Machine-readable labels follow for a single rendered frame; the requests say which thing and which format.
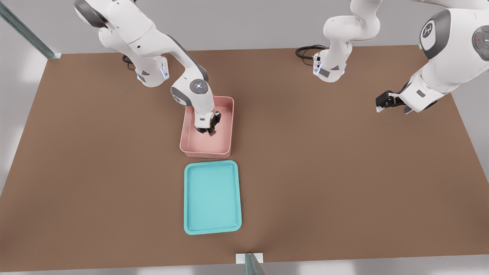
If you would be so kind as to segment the pink open box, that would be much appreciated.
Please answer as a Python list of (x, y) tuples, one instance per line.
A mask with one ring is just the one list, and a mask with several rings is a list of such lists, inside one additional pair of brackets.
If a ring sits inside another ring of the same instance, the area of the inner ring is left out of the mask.
[(194, 109), (185, 108), (180, 149), (189, 158), (227, 159), (231, 154), (234, 100), (229, 96), (214, 96), (215, 109), (221, 113), (213, 136), (194, 128)]

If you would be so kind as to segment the pale blue-green tray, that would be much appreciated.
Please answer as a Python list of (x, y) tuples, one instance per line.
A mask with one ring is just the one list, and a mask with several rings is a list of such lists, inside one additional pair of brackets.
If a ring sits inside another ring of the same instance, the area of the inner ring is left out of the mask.
[(232, 160), (185, 167), (183, 227), (189, 235), (227, 233), (242, 225), (239, 169)]

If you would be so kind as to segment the silver frame post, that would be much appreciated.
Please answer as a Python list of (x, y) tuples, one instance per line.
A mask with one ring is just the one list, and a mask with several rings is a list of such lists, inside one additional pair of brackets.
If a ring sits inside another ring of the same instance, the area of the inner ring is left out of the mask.
[(263, 253), (236, 254), (236, 264), (244, 264), (245, 275), (266, 275), (261, 264), (264, 263)]
[(53, 52), (30, 28), (28, 28), (4, 3), (0, 1), (0, 17), (26, 39), (30, 45), (49, 60), (61, 59), (61, 53)]

